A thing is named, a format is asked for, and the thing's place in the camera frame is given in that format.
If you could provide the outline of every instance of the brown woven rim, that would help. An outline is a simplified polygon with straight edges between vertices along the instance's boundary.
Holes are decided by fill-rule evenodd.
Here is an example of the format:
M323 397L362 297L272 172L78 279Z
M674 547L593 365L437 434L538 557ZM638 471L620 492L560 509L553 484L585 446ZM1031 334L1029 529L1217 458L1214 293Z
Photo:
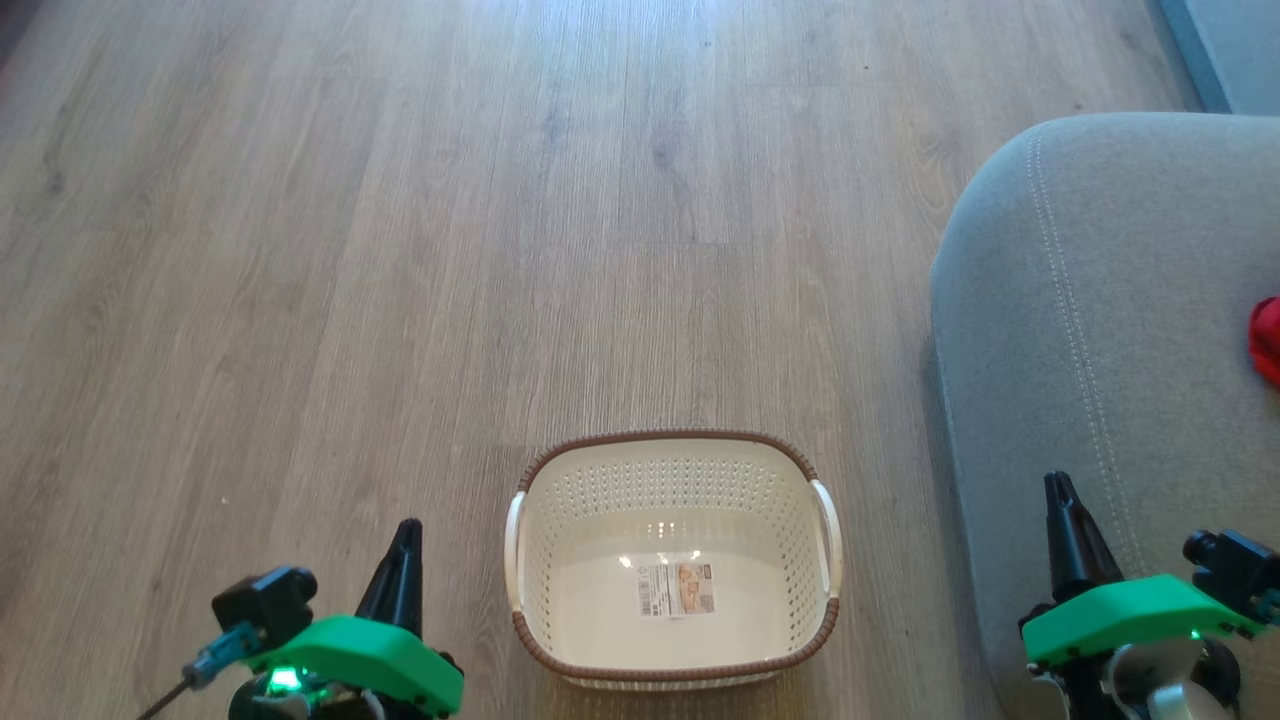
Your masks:
M525 475L520 479L518 491L529 492L530 486L534 484L534 478L538 473L552 461L552 459L568 452L570 450L579 450L582 447L591 447L595 445L609 445L616 442L639 442L648 439L741 439L749 442L759 442L768 445L783 455L791 459L804 473L804 477L809 480L818 479L818 473L814 470L813 464L800 454L796 447L786 441L776 438L773 436L767 436L762 433L749 433L742 430L704 430L704 429L669 429L669 430L644 430L644 432L631 432L631 433L609 433L600 436L591 436L580 439L573 439L562 445L558 445L547 452L538 456L532 464L525 470ZM550 656L549 652L543 650L543 646L538 644L534 639L532 630L529 629L529 621L525 620L525 614L520 611L512 612L511 618L516 625L516 635L520 637L520 642L524 643L525 650L529 655L534 656L534 660L543 664L548 670L566 675L568 678L577 678L582 680L604 680L616 683L678 683L678 682L692 682L692 680L718 680L722 678L737 678L742 675L759 675L764 673L777 673L778 670L786 670L788 667L795 667L796 665L804 662L813 657L813 653L818 652L823 644L826 644L827 638L831 637L831 632L836 628L836 618L840 615L840 600L829 598L827 601L827 611L822 618L822 625L818 626L818 632L814 633L813 638L809 639L803 647L791 652L790 655L783 655L782 657L774 657L772 660L760 660L758 662L744 662L740 665L718 665L712 667L691 667L689 670L620 670L620 669L603 669L603 667L582 667L580 665L570 665L562 662Z

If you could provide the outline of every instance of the basket handle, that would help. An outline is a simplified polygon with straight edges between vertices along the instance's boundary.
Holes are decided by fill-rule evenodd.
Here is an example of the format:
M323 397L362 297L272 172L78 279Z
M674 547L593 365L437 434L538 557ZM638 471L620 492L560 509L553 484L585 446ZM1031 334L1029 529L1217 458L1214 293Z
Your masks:
M516 497L511 500L511 509L507 510L507 536L506 543L502 552L503 568L507 574L507 602L511 603L512 612L524 612L524 605L520 602L520 568L516 565L517 555L516 546L517 538L520 537L520 516L525 507L525 491L516 493Z
M845 551L840 541L840 519L836 516L836 503L831 493L818 480L809 480L809 487L818 496L822 507L822 529L827 541L827 577L831 579L829 598L840 597L840 585L845 578Z

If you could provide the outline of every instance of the cream plastic basket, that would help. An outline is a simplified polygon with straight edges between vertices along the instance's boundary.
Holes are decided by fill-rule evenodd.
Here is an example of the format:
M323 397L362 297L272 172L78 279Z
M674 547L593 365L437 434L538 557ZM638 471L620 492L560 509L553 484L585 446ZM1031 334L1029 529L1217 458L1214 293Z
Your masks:
M808 460L718 430L573 441L511 501L507 597L529 652L571 682L684 691L813 656L840 611L840 524Z

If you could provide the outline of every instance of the red object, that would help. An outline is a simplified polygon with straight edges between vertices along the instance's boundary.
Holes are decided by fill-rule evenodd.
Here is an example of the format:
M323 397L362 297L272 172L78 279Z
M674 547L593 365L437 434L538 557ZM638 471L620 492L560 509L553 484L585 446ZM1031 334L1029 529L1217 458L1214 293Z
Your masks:
M1268 297L1249 315L1249 355L1253 368L1280 387L1280 297Z

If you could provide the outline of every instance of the green led light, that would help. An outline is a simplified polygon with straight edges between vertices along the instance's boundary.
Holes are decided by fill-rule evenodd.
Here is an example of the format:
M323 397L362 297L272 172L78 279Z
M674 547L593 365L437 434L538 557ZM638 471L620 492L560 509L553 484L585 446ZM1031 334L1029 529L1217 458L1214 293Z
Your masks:
M276 667L271 671L271 680L266 685L266 692L287 691L293 692L302 688L298 671L294 667Z

